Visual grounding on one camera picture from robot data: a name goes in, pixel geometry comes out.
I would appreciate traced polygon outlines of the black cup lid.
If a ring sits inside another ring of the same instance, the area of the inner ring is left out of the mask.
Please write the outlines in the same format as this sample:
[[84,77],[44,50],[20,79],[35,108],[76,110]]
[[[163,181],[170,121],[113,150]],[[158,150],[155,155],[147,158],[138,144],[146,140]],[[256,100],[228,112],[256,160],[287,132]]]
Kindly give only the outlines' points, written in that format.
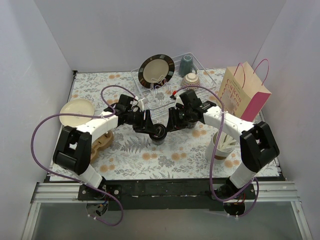
[[156,142],[164,140],[167,136],[166,127],[161,123],[156,123],[154,127],[155,127],[155,133],[151,133],[149,137]]

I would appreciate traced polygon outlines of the dark translucent takeout cup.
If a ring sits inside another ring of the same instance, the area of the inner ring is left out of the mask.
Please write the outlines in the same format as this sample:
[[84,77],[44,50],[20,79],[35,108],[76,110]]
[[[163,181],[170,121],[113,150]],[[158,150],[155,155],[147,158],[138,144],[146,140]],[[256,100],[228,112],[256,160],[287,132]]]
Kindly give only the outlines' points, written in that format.
[[151,138],[152,143],[156,146],[160,146],[164,143],[165,138]]

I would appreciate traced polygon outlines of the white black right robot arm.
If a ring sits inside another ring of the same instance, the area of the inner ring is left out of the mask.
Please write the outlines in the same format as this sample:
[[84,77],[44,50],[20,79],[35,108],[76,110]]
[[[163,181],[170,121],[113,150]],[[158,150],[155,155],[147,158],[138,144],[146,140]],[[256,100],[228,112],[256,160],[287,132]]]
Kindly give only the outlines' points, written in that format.
[[167,132],[183,130],[188,124],[201,122],[226,133],[239,143],[241,164],[225,184],[212,191],[220,202],[237,199],[245,192],[256,174],[280,154],[270,126],[261,121],[253,123],[229,114],[215,103],[202,102],[194,90],[176,97],[168,109]]

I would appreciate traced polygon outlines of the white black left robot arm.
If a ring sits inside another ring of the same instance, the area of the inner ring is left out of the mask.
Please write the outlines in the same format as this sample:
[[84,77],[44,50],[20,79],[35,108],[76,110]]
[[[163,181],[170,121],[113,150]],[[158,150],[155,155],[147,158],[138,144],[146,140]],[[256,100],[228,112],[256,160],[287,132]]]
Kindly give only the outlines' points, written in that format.
[[151,137],[157,137],[161,133],[153,124],[149,110],[144,110],[141,105],[137,105],[138,110],[134,110],[134,100],[133,97],[122,94],[114,105],[114,115],[109,116],[112,109],[108,107],[98,118],[77,127],[65,126],[60,133],[53,162],[76,174],[81,182],[89,184],[89,194],[95,200],[103,199],[107,191],[101,184],[103,177],[91,166],[92,143],[123,124],[131,125],[135,132]]

